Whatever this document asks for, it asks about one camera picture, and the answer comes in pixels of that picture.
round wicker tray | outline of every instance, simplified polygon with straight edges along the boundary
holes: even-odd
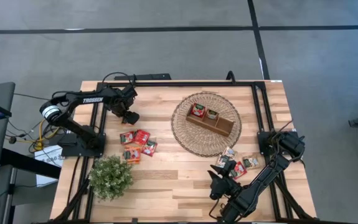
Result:
[[[234,121],[228,137],[186,121],[190,107],[198,103],[219,113],[219,116]],[[241,135],[241,118],[238,111],[224,97],[215,93],[195,93],[185,98],[172,115],[172,132],[179,144],[198,156],[218,156],[227,147],[233,147]]]

wooden tabletop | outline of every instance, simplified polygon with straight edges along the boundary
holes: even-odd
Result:
[[[82,82],[82,91],[96,88],[97,82]],[[291,120],[284,86],[282,82],[266,81],[266,90],[273,122],[281,128]],[[107,112],[105,133],[107,144],[105,155],[118,155],[123,152],[119,133],[143,129],[151,133],[151,138],[158,142],[153,157],[141,155],[141,163],[134,165],[134,184],[125,195],[114,201],[93,200],[91,222],[130,222],[139,218],[139,222],[212,222],[208,215],[215,201],[209,198],[210,177],[207,170],[215,164],[216,157],[199,157],[187,152],[174,139],[171,131],[171,116],[176,106],[185,97],[202,91],[211,91],[228,99],[238,110],[242,120],[242,133],[234,149],[238,151],[237,160],[243,156],[254,155],[259,158],[262,167],[264,159],[259,153],[256,133],[258,132],[255,105],[249,86],[236,87],[137,87],[136,97],[130,110],[140,114],[140,120],[134,126],[121,124],[121,119]],[[259,100],[264,111],[261,93]],[[92,105],[81,105],[75,110],[74,120],[80,124],[89,124]],[[101,106],[98,110],[97,122],[100,120]],[[262,114],[264,126],[268,127],[265,113]],[[73,174],[76,157],[64,160],[57,192],[50,218],[55,218],[67,204],[67,195]],[[82,158],[77,166],[72,195],[77,190]],[[248,173],[237,181],[242,185],[249,184],[261,171],[248,170]],[[288,190],[311,216],[315,217],[313,200],[308,180],[302,163],[290,164],[285,170]],[[277,188],[281,216],[285,217],[285,209],[280,190]],[[82,198],[80,218],[84,217],[87,196]],[[220,205],[214,210],[218,215]],[[273,221],[274,213],[271,204],[270,190],[267,188],[258,200],[257,209],[242,221]]]

potted plant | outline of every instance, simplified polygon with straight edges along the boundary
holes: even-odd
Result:
[[[94,194],[101,200],[123,196],[123,193],[133,184],[132,166],[126,161],[121,162],[118,156],[110,156],[95,161],[89,173],[89,184]]]

wooden divider tray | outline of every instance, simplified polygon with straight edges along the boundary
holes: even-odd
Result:
[[[191,109],[192,108],[190,108],[187,114],[187,121],[226,137],[230,135],[231,130],[233,129],[234,121],[222,118],[220,116],[218,116],[217,119],[210,119],[207,116],[208,110],[206,111],[204,117],[200,118],[191,114]]]

concrete floor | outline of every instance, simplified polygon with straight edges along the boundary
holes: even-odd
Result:
[[[358,25],[358,1],[254,0],[259,26]],[[251,26],[244,0],[0,0],[0,29]],[[271,79],[283,80],[306,136],[306,172],[318,217],[358,223],[358,30],[261,31]],[[0,34],[0,82],[50,97],[114,71],[173,79],[262,79],[253,31]],[[14,97],[11,121],[30,129],[42,101]],[[6,147],[27,154],[25,144]],[[20,172],[20,184],[34,176]],[[25,189],[14,223],[46,221],[55,186]],[[31,210],[36,215],[25,215]]]

